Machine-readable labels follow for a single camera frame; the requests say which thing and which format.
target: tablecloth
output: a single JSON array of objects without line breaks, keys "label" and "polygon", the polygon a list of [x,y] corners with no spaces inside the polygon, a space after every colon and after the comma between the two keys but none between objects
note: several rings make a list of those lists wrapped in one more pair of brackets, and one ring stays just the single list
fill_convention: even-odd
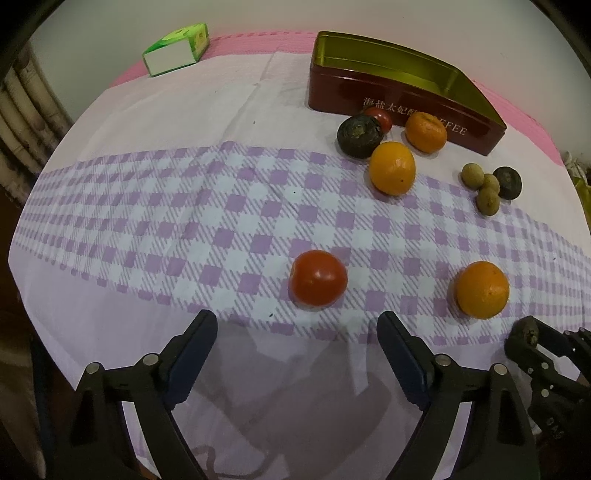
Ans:
[{"label": "tablecloth", "polygon": [[[307,107],[309,62],[227,54],[108,89],[52,156],[11,247],[27,312],[73,385],[89,362],[133,364],[214,310],[218,340],[174,410],[209,478],[384,478],[420,412],[376,343],[383,310],[461,365],[506,362],[525,401],[527,377],[502,351],[512,322],[586,321],[591,240],[563,167],[509,125],[488,157],[453,144],[414,151],[412,191],[383,197],[337,151],[345,117]],[[404,142],[401,132],[387,140]],[[458,179],[470,161],[513,166],[522,195],[480,217]],[[319,312],[286,295],[291,261],[311,247],[334,251],[350,279]],[[486,322],[449,295],[475,260],[511,283],[508,307]],[[438,478],[462,433],[458,422]]]}]

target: floral curtain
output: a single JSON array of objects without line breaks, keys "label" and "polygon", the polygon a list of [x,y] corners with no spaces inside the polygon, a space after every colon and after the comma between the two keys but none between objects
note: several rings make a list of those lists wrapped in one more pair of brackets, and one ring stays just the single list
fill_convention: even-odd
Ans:
[{"label": "floral curtain", "polygon": [[20,206],[71,125],[25,46],[0,84],[0,187]]}]

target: orange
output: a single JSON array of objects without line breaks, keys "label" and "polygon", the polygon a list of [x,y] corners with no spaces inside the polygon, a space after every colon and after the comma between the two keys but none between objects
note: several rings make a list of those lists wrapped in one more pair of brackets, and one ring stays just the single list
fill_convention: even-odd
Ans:
[{"label": "orange", "polygon": [[507,305],[509,281],[495,264],[475,262],[457,278],[456,300],[466,315],[487,320]]},{"label": "orange", "polygon": [[425,153],[435,153],[447,142],[447,130],[440,120],[425,112],[414,112],[404,127],[413,147]]},{"label": "orange", "polygon": [[408,192],[416,174],[413,154],[400,142],[379,144],[369,159],[369,178],[378,190],[388,195]]}]

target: rectangular tin container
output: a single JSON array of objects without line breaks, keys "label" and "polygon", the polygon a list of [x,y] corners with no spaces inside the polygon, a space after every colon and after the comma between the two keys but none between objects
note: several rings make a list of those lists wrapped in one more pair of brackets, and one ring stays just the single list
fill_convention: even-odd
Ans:
[{"label": "rectangular tin container", "polygon": [[377,106],[401,126],[412,112],[427,112],[443,122],[450,142],[482,155],[507,128],[483,93],[452,65],[393,43],[336,32],[316,37],[308,104],[344,115]]}]

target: purple checkered pattern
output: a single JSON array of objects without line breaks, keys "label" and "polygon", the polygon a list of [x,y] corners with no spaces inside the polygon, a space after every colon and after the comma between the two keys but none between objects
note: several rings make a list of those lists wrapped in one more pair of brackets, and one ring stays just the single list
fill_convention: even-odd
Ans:
[{"label": "purple checkered pattern", "polygon": [[[13,244],[100,287],[284,335],[374,342],[388,309],[434,346],[499,341],[527,314],[583,324],[591,261],[580,248],[508,205],[483,218],[471,192],[426,176],[386,197],[365,170],[234,142],[99,157],[40,176]],[[345,295],[321,311],[287,290],[291,262],[311,248],[349,272]],[[450,288],[477,260],[511,284],[485,322],[464,317]]]}]

